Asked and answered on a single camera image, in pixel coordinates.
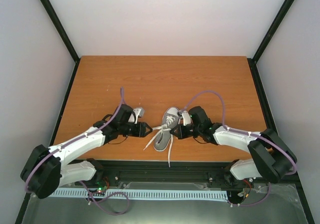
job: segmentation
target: wooden table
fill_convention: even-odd
[[[183,108],[200,91],[211,89],[226,104],[226,124],[249,131],[266,128],[246,57],[237,56],[83,56],[57,132],[55,144],[88,129],[106,114],[112,114],[120,101],[120,87],[132,108],[143,107],[141,121],[151,127],[161,124],[171,106]],[[189,108],[200,105],[212,122],[221,122],[222,105],[213,94],[204,94]],[[118,145],[93,149],[80,159],[162,160],[168,148],[157,152],[145,145],[145,138],[129,137]],[[120,142],[119,137],[112,142]],[[199,144],[192,138],[174,139],[171,161],[228,162],[247,159],[249,154],[227,146]]]

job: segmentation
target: purple cable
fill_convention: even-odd
[[[189,103],[181,110],[182,111],[185,111],[188,106],[201,94],[203,93],[213,93],[215,94],[216,96],[218,96],[218,98],[220,99],[221,103],[222,103],[222,126],[224,127],[224,129],[230,131],[230,132],[233,132],[233,133],[239,133],[239,134],[244,134],[244,135],[249,135],[248,131],[244,131],[244,130],[240,130],[240,129],[235,129],[235,128],[229,128],[225,125],[225,116],[226,116],[226,105],[225,105],[225,102],[223,100],[223,98],[221,97],[220,94],[218,94],[217,92],[215,91],[212,91],[212,90],[205,90],[205,91],[202,91],[200,93],[198,93],[196,96],[194,96],[190,101]],[[279,152],[281,152],[288,160],[289,162],[291,163],[292,167],[293,167],[293,170],[289,173],[287,173],[286,175],[292,175],[294,173],[297,172],[297,165],[296,163],[294,162],[294,160],[284,151],[282,150],[280,147],[278,147],[275,143],[269,141],[268,139],[264,138],[264,137],[261,137],[260,135],[257,135],[257,134],[254,134],[254,133],[251,133],[251,136],[253,137],[256,137],[256,138],[259,138],[263,141],[265,141],[266,143],[270,144],[271,146],[273,146],[275,149],[277,149]]]
[[[121,105],[122,105],[122,103],[123,103],[123,101],[124,101],[124,98],[125,98],[125,97],[124,97],[124,95],[125,95],[124,93],[125,93],[125,90],[124,90],[123,87],[121,87],[121,88],[120,88],[121,100],[120,100],[120,103],[119,103],[117,109],[115,110],[114,114],[110,117],[110,119],[109,119],[105,124],[103,124],[103,125],[102,125],[101,127],[99,127],[98,129],[96,129],[96,130],[88,133],[87,136],[92,135],[92,134],[96,133],[97,131],[101,130],[102,128],[104,128],[106,125],[108,125],[108,124],[115,118],[116,114],[119,112],[119,110],[120,110],[120,108],[121,108]],[[78,141],[78,140],[80,140],[80,139],[82,139],[82,138],[84,138],[84,137],[86,137],[86,136],[85,136],[85,135],[82,135],[82,136],[79,136],[79,137],[77,137],[77,138],[75,138],[75,139],[72,139],[71,141],[67,142],[66,144],[63,144],[63,145],[61,146],[61,149],[69,146],[70,144],[72,144],[72,143],[74,143],[74,142],[76,142],[76,141]],[[27,178],[26,181],[25,181],[24,190],[25,190],[26,193],[32,193],[31,191],[29,191],[28,185],[29,185],[29,182],[30,182],[31,178],[32,178],[33,175],[35,174],[35,172],[39,169],[39,167],[40,167],[48,158],[50,158],[52,155],[54,155],[54,154],[57,153],[57,152],[59,152],[59,149],[56,149],[56,150],[54,150],[52,153],[49,153],[46,157],[44,157],[44,158],[34,167],[34,169],[31,171],[31,173],[29,174],[28,178]]]
[[[88,194],[89,194],[89,196],[91,197],[91,199],[92,199],[92,201],[94,202],[94,204],[95,204],[98,208],[100,208],[103,212],[105,212],[105,213],[107,213],[107,214],[109,214],[109,215],[112,215],[112,216],[122,215],[122,214],[124,214],[124,213],[127,212],[128,208],[129,208],[129,206],[130,206],[130,201],[129,201],[128,196],[127,196],[125,193],[115,192],[115,193],[110,194],[109,196],[106,196],[105,198],[102,198],[102,199],[99,200],[99,201],[96,201],[95,198],[93,197],[92,193],[90,192],[89,188],[83,183],[83,181],[79,181],[79,182],[80,182],[80,183],[83,185],[83,187],[86,189],[86,191],[88,192]],[[112,197],[112,196],[114,196],[114,195],[117,195],[117,194],[123,195],[123,196],[125,197],[125,199],[126,199],[126,208],[125,208],[124,211],[119,212],[119,213],[112,213],[112,212],[106,211],[105,209],[103,209],[103,208],[99,205],[99,203],[104,202],[104,201],[107,200],[108,198],[110,198],[110,197]]]
[[[268,198],[268,196],[270,195],[270,193],[271,193],[271,184],[268,183],[268,192],[266,193],[266,195],[265,195],[264,198],[262,198],[260,201],[257,201],[257,202],[255,202],[255,203],[244,204],[244,205],[240,204],[239,207],[244,207],[244,208],[246,208],[246,207],[252,207],[252,206],[255,206],[255,205],[257,205],[257,204],[260,204],[260,203],[262,203],[263,201],[265,201],[265,200]]]

